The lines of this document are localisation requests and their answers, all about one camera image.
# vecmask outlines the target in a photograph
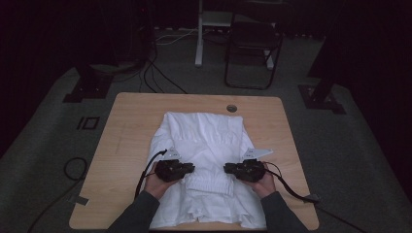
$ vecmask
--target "metal stand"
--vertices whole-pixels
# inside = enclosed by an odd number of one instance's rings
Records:
[[[346,115],[341,104],[338,104],[330,89],[320,82],[317,86],[299,85],[299,91],[307,109],[332,110],[334,114]]]
[[[72,93],[66,94],[63,103],[81,103],[83,99],[104,99],[113,76],[99,76],[88,65],[76,66],[80,79]]]

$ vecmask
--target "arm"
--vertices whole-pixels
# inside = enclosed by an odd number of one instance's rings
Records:
[[[309,232],[293,211],[287,206],[285,200],[276,191],[273,175],[265,173],[263,178],[256,183],[243,182],[250,186],[260,197],[266,218],[267,232]]]
[[[155,162],[150,174],[155,171]],[[145,188],[134,202],[112,223],[107,233],[149,232],[152,219],[167,188],[177,181],[166,183],[155,174],[146,177]]]

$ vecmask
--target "white towel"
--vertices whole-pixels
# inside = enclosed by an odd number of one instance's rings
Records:
[[[196,220],[265,227],[256,194],[223,170],[225,163],[241,162],[241,155],[253,148],[242,117],[166,113],[152,139],[151,155],[171,147],[182,156],[181,162],[191,162],[195,169],[160,199],[151,228]]]

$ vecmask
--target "gray carpet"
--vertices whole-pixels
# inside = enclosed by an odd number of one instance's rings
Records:
[[[347,115],[327,110],[307,110],[299,84],[316,84],[307,78],[322,42],[287,39],[282,49],[274,84],[267,90],[229,88],[223,84],[224,47],[206,42],[203,66],[194,67],[196,41],[185,38],[158,46],[155,65],[190,94],[264,95],[283,100],[310,190],[322,196],[321,207],[367,232],[412,232],[412,207],[397,183],[385,156],[357,108],[351,93],[336,85],[333,94]],[[254,72],[254,68],[245,72]],[[91,162],[116,95],[151,92],[140,74],[115,76],[106,99],[62,103],[78,80],[74,69],[56,81],[35,116],[0,160],[0,232],[27,232],[31,222],[74,182],[63,167],[80,156]],[[148,82],[155,87],[149,70]],[[181,93],[156,70],[154,77],[164,92]],[[100,117],[95,130],[77,129],[82,117]],[[68,170],[80,174],[81,164]],[[57,202],[33,232],[102,232],[69,227],[74,204],[67,201],[81,190],[80,183]],[[318,212],[320,227],[314,232],[358,232]]]

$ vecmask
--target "hand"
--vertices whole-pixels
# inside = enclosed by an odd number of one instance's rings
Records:
[[[268,169],[267,164],[264,162],[263,166],[265,169]],[[273,179],[273,175],[268,172],[266,172],[263,178],[257,181],[256,183],[250,183],[245,181],[241,182],[250,186],[252,190],[257,194],[257,196],[260,197],[260,199],[276,191],[275,180]]]
[[[166,192],[167,188],[169,188],[171,185],[177,183],[177,181],[173,181],[170,183],[166,183],[163,180],[161,180],[156,174],[155,174],[155,166],[157,165],[157,162],[154,162],[154,165],[152,166],[152,170],[150,171],[149,174],[146,177],[146,183],[145,183],[145,188],[144,190],[149,192],[153,197],[155,197],[157,200],[159,200],[164,193]]]

